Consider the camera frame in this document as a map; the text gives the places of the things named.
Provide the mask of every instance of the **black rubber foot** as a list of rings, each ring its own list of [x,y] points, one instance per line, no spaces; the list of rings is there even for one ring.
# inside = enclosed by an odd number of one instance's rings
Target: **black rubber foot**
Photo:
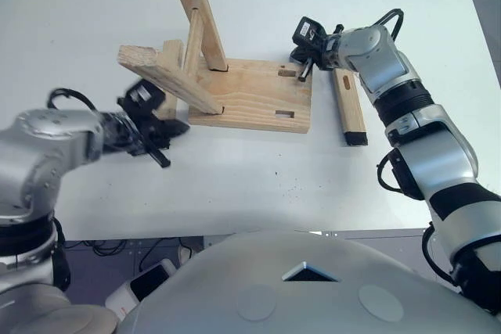
[[[365,132],[345,132],[344,138],[349,146],[364,146],[368,145],[367,133]]]

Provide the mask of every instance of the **white device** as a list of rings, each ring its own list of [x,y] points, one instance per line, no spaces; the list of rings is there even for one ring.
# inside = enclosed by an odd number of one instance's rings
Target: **white device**
[[[176,270],[172,261],[164,258],[158,264],[118,287],[106,298],[104,305],[115,312],[120,321],[123,321],[130,311],[174,275]]]

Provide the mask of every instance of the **wooden plank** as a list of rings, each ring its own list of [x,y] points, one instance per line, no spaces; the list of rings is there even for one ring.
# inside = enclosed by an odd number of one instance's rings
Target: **wooden plank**
[[[366,125],[363,121],[355,75],[350,70],[334,70],[334,87],[341,114],[346,142],[349,145],[367,145]]]
[[[222,103],[224,112],[207,116],[190,108],[191,124],[308,132],[312,75],[300,82],[297,76],[302,67],[295,63],[242,59],[228,59],[228,63],[229,71],[222,73],[208,70],[200,60],[199,83]]]
[[[200,60],[200,49],[202,38],[204,37],[204,22],[200,11],[196,8],[191,11],[189,21],[188,44],[186,45],[185,65],[183,70],[191,78],[196,77],[198,71],[198,61]]]
[[[118,62],[204,113],[222,113],[222,105],[207,90],[154,48],[122,45]]]
[[[191,18],[192,9],[197,8],[200,10],[200,15],[204,21],[202,52],[208,66],[212,70],[226,71],[228,63],[226,62],[225,52],[219,38],[218,28],[212,16],[209,0],[181,0],[181,3],[188,19]]]
[[[160,64],[164,60],[172,61],[182,65],[182,41],[180,39],[172,39],[164,42],[164,51],[158,55]],[[178,97],[169,92],[165,92],[165,100],[153,111],[153,114],[160,120],[175,119],[175,109],[178,104]]]

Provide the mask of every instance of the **wooden base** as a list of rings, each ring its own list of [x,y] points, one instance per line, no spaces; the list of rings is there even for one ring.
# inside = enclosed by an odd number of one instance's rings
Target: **wooden base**
[[[189,109],[195,125],[306,133],[310,128],[312,75],[297,76],[295,63],[227,59],[228,72],[210,71],[200,59],[197,79],[223,105],[220,115]]]

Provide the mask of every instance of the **wooden stand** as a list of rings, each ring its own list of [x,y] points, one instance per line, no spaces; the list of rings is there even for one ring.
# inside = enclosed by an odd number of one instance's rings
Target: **wooden stand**
[[[163,52],[121,46],[118,53],[119,64],[171,93],[157,116],[172,117],[174,96],[190,105],[191,124],[306,133],[312,76],[300,82],[294,63],[226,59],[209,1],[181,3],[190,22],[182,69],[180,41],[166,41]]]

